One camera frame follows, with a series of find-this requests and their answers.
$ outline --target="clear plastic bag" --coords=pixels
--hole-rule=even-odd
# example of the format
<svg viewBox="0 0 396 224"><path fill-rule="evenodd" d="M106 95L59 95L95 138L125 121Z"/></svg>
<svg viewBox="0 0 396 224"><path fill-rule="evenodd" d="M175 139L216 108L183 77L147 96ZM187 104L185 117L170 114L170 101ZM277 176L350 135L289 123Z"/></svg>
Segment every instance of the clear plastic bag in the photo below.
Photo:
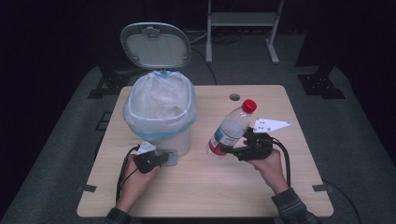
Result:
<svg viewBox="0 0 396 224"><path fill-rule="evenodd" d="M134 84L123 117L137 136L146 140L183 133L195 122L195 91L179 72L151 72Z"/></svg>

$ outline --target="wooden table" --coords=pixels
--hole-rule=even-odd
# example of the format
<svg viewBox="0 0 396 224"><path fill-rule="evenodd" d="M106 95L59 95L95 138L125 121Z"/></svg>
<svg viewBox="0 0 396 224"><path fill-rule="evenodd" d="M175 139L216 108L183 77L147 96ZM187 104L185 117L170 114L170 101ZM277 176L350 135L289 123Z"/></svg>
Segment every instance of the wooden table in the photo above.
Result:
<svg viewBox="0 0 396 224"><path fill-rule="evenodd" d="M97 188L95 192L83 192L78 205L81 217L105 217L115 205L122 160L129 149L142 142L122 117L122 107L131 89L125 87L120 93L87 183ZM205 154L205 145L223 118L247 98L258 105L253 118L291 122L289 127L270 133L283 143L290 154L291 186L310 212L320 217L332 214L327 192L315 192L313 189L313 186L323 183L282 86L196 86L195 92L197 119L191 126L190 151L178 159L177 166L161 169L131 211L132 216L278 216L271 200L274 193L250 164L238 161L232 155L214 160ZM241 99L230 100L232 93L239 94ZM235 146L242 145L240 140Z"/></svg>

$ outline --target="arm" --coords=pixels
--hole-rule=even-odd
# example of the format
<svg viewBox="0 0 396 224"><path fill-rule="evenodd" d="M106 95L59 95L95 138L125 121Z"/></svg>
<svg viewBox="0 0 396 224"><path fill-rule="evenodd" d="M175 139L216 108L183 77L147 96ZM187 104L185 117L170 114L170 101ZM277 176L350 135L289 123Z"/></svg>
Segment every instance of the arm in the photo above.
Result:
<svg viewBox="0 0 396 224"><path fill-rule="evenodd" d="M122 186L120 198L116 206L112 208L106 216L106 223L108 224L126 224L131 222L129 212L134 206L134 203L140 195L143 194L150 181L160 170L160 167L157 166L147 174L140 173L136 170L137 167L136 164L134 164L134 156L135 155L129 156L124 177L125 182Z"/></svg>
<svg viewBox="0 0 396 224"><path fill-rule="evenodd" d="M273 190L272 197L280 218L284 223L322 223L317 217L306 210L294 189L289 188L282 172L280 152L276 149L264 160L248 161L260 171L265 183Z"/></svg>

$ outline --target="sleeve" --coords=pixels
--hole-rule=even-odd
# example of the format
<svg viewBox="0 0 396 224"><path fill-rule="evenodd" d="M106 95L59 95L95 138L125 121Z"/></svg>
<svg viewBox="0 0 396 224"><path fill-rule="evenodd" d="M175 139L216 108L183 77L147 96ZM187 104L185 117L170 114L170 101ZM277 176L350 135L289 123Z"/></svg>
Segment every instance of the sleeve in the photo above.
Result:
<svg viewBox="0 0 396 224"><path fill-rule="evenodd" d="M322 223L315 215L306 210L294 189L287 189L272 197L279 217L286 224Z"/></svg>
<svg viewBox="0 0 396 224"><path fill-rule="evenodd" d="M112 208L106 216L106 224L129 224L132 218L129 214L122 212L118 208Z"/></svg>

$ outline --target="shelf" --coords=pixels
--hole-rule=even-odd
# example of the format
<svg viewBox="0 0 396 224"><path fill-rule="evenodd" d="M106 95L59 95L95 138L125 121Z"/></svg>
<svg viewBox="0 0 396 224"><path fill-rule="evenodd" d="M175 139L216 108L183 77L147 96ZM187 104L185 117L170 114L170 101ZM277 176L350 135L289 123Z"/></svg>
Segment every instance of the shelf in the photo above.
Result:
<svg viewBox="0 0 396 224"><path fill-rule="evenodd" d="M275 12L213 12L212 26L273 26Z"/></svg>

